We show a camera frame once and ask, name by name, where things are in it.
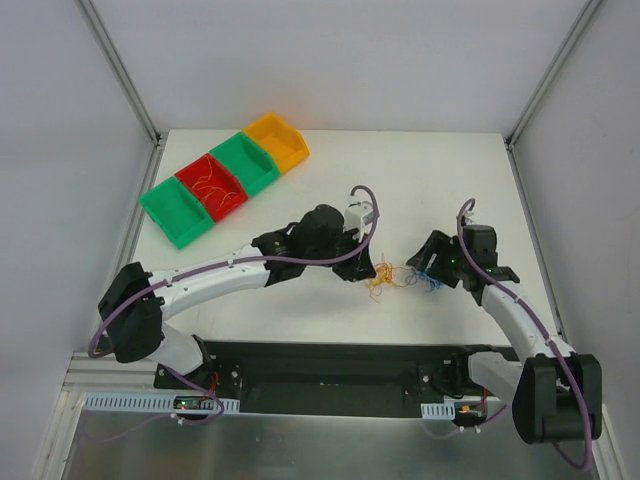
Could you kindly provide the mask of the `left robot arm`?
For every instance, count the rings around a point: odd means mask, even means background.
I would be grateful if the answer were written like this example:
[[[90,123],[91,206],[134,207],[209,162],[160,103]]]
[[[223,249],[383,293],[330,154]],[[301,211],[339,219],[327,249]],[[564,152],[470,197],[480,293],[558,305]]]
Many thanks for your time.
[[[171,327],[169,319],[227,294],[296,279],[310,266],[349,282],[372,279],[368,244],[378,217],[369,202],[353,201],[345,211],[321,204],[212,263],[157,272],[130,263],[99,302],[105,331],[91,355],[113,354],[121,364],[149,359],[188,388],[212,392],[218,373],[203,340]]]

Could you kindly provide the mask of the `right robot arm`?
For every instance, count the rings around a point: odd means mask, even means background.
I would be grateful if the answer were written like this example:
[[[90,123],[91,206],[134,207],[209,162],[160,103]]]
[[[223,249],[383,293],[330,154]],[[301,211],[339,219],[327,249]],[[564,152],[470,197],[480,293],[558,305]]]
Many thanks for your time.
[[[452,387],[473,394],[482,386],[509,404],[528,444],[596,440],[602,432],[602,368],[555,339],[530,306],[520,279],[498,263],[497,234],[464,225],[458,236],[433,231],[408,266],[450,288],[457,285],[498,324],[520,362],[497,353],[472,353],[450,369]]]

